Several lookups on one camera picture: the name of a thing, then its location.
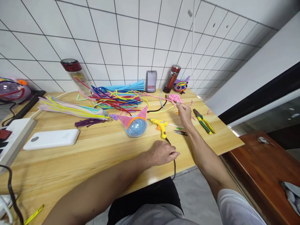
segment hot glue gun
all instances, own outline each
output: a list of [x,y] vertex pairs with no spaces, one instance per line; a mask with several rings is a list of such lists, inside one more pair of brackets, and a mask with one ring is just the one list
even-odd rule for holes
[[147,119],[147,120],[150,120],[150,122],[156,124],[157,125],[157,129],[158,129],[158,126],[160,127],[160,129],[162,131],[162,135],[160,137],[162,139],[166,139],[167,138],[167,133],[166,133],[165,127],[168,125],[168,122],[165,122],[165,121],[162,121],[162,120],[159,120],[159,119]]

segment red bottle cap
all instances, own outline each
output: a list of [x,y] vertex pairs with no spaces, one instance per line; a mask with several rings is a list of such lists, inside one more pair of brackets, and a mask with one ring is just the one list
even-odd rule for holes
[[82,70],[80,63],[76,59],[63,59],[60,63],[68,72],[77,72]]
[[175,73],[179,73],[181,70],[181,67],[179,65],[173,65],[171,70]]

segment person's right hand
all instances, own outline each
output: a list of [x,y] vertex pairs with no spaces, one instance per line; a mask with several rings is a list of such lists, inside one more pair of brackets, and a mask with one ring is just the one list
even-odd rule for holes
[[178,108],[178,115],[180,117],[181,123],[184,127],[192,125],[191,116],[192,110],[190,107],[184,104],[176,104]]
[[157,140],[151,149],[144,152],[145,159],[150,167],[160,166],[171,162],[180,155],[176,148],[167,142]]

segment white sleeve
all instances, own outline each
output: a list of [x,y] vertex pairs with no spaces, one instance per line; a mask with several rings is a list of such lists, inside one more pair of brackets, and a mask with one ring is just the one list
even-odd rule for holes
[[220,190],[217,204],[223,225],[266,225],[247,200],[234,190]]

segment person's left hand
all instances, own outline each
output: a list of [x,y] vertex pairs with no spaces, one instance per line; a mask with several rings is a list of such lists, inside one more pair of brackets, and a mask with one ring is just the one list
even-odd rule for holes
[[160,166],[169,163],[180,155],[174,146],[159,140],[157,140],[152,148],[144,154],[147,162],[150,163],[150,166]]

